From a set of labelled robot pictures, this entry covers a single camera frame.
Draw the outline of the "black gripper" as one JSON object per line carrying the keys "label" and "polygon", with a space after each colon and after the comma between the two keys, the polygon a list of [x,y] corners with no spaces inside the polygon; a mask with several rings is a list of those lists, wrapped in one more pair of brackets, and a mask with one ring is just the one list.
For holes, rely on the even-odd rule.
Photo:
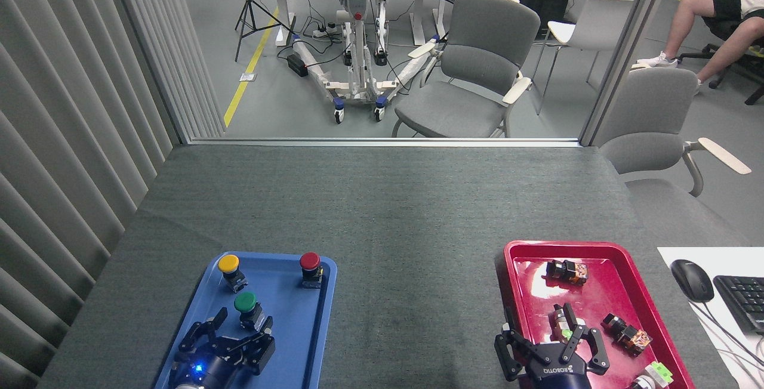
{"label": "black gripper", "polygon": [[[504,312],[506,321],[495,337],[494,348],[505,380],[511,382],[526,377],[533,388],[592,388],[587,372],[596,375],[608,372],[611,361],[601,331],[579,324],[571,304],[564,304],[562,310],[572,332],[562,350],[561,362],[550,362],[548,345],[532,344],[513,326],[513,313],[510,310]],[[590,348],[587,363],[575,357],[582,338]]]}
{"label": "black gripper", "polygon": [[182,337],[174,364],[170,368],[170,388],[228,388],[237,374],[245,369],[259,376],[275,352],[271,335],[273,316],[265,319],[263,328],[254,335],[236,339],[223,337],[220,351],[196,349],[200,338],[216,339],[216,331],[227,319],[227,308],[206,321],[191,325]]}

